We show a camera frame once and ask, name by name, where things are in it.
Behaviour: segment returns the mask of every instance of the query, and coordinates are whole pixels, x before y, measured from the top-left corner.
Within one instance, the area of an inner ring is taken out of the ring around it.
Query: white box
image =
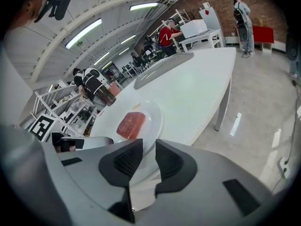
[[[204,2],[204,3],[203,3],[203,6],[204,6],[204,9],[210,7],[209,2]]]
[[[208,30],[203,19],[192,20],[182,25],[180,28],[185,38],[199,35],[200,33],[206,32]]]

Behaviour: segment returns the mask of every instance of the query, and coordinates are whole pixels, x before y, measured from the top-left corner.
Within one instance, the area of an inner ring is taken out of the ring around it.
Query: jeans
[[[177,53],[172,44],[167,47],[163,47],[162,50],[168,57]]]
[[[252,24],[246,24],[246,28],[248,30],[249,39],[243,42],[243,49],[245,51],[254,51],[254,36]]]
[[[290,74],[291,75],[296,74],[297,78],[299,80],[301,80],[301,66],[300,66],[301,56],[300,56],[300,54],[301,54],[301,46],[299,45],[298,55],[297,55],[296,59],[294,61],[291,61],[291,63],[290,63]]]
[[[93,104],[95,104],[96,108],[97,108],[99,111],[101,111],[103,108],[105,108],[104,102],[102,102],[101,99],[98,98],[97,96],[94,96]]]

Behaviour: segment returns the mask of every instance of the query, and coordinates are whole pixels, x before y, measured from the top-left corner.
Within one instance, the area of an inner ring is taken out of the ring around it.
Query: white plate
[[[111,133],[108,136],[114,140],[114,143],[127,140],[118,135],[116,130],[125,115],[129,112],[141,112],[146,116],[145,122],[137,136],[137,138],[143,139],[143,155],[145,155],[153,147],[156,139],[161,134],[163,128],[163,113],[156,103],[150,101],[144,101],[130,108],[126,107],[124,110],[122,109],[121,112],[118,112],[118,118],[111,118],[110,121]]]

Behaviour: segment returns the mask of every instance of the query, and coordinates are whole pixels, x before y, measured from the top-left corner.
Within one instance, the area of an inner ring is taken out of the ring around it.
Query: fluorescent ceiling light
[[[157,2],[151,2],[151,3],[144,3],[144,4],[139,4],[139,5],[134,5],[130,7],[130,10],[136,10],[136,9],[141,9],[141,8],[150,8],[150,7],[155,7],[157,6]]]
[[[52,87],[53,87],[53,85],[50,86],[50,89],[49,89],[48,93],[51,91]]]
[[[124,52],[128,51],[130,48],[127,48],[125,50],[123,50],[119,55],[123,54]]]
[[[66,48],[70,49],[78,40],[80,40],[86,33],[94,29],[96,26],[100,25],[102,20],[99,18],[94,23],[90,24],[88,27],[79,32],[69,43],[66,44]]]
[[[96,62],[95,62],[95,64],[94,65],[97,65],[98,64],[98,62],[99,61],[101,61],[104,57],[106,57],[107,55],[109,54],[109,52],[108,53],[106,53],[104,56],[102,56],[99,60],[97,60]]]
[[[110,61],[109,63],[107,63],[107,64],[102,68],[102,70],[104,70],[106,67],[108,67],[111,63],[112,63],[112,61]]]
[[[136,34],[133,35],[132,37],[129,37],[128,39],[122,41],[121,44],[123,44],[123,43],[125,43],[125,42],[127,42],[127,41],[129,41],[129,40],[131,40],[131,39],[133,39],[134,37],[136,37]]]

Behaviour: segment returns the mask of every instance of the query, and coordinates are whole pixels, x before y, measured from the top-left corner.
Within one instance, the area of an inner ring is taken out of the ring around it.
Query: black backpack
[[[240,10],[239,5],[240,3],[238,3],[238,8],[234,8],[234,19],[238,26],[246,23],[243,17],[244,13],[242,10]]]
[[[156,32],[155,32],[155,40],[156,40],[156,42],[157,42],[157,49],[161,49],[162,48],[162,46],[161,46],[161,41],[159,40],[159,34],[160,34],[160,31],[161,31],[161,29],[159,29],[159,30],[157,30]]]

